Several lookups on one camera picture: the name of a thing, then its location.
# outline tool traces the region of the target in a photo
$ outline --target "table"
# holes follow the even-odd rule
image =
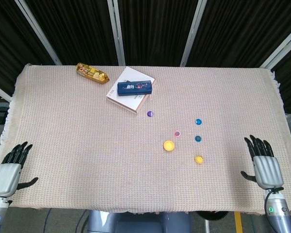
[[[97,68],[108,83],[80,76],[75,66],[27,65],[19,75],[0,162],[28,141],[20,181],[39,180],[17,191],[12,206],[262,214],[264,191],[240,174],[254,174],[243,140],[253,134],[271,143],[291,209],[291,134],[269,70],[132,67],[157,79],[135,115],[106,99],[124,67]],[[165,140],[174,141],[173,151],[163,149]]]

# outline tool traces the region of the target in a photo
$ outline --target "blue rectangular box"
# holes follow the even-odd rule
[[[117,84],[119,96],[146,95],[152,93],[151,81],[123,82]]]

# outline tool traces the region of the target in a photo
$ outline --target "robotic hand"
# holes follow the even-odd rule
[[[253,161],[255,176],[241,171],[242,176],[258,183],[265,190],[264,211],[272,229],[276,233],[291,233],[291,216],[283,190],[283,179],[277,159],[274,157],[271,145],[250,135],[251,141],[244,138]]]
[[[12,196],[16,190],[30,187],[38,180],[38,178],[35,177],[30,182],[18,183],[28,152],[32,148],[32,145],[27,147],[26,145],[27,142],[14,147],[13,150],[4,157],[2,164],[0,164],[0,228],[6,211],[12,203],[12,201],[8,201],[7,198]]]

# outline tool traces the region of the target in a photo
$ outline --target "golden packaging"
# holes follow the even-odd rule
[[[109,81],[108,75],[106,73],[83,63],[77,64],[77,72],[80,75],[97,83],[104,84]]]

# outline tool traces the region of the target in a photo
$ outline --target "yellow disc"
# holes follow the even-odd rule
[[[166,151],[172,151],[175,148],[175,144],[173,141],[167,140],[164,142],[164,149]]]
[[[196,156],[195,157],[195,162],[197,162],[198,164],[202,164],[204,161],[202,156]]]

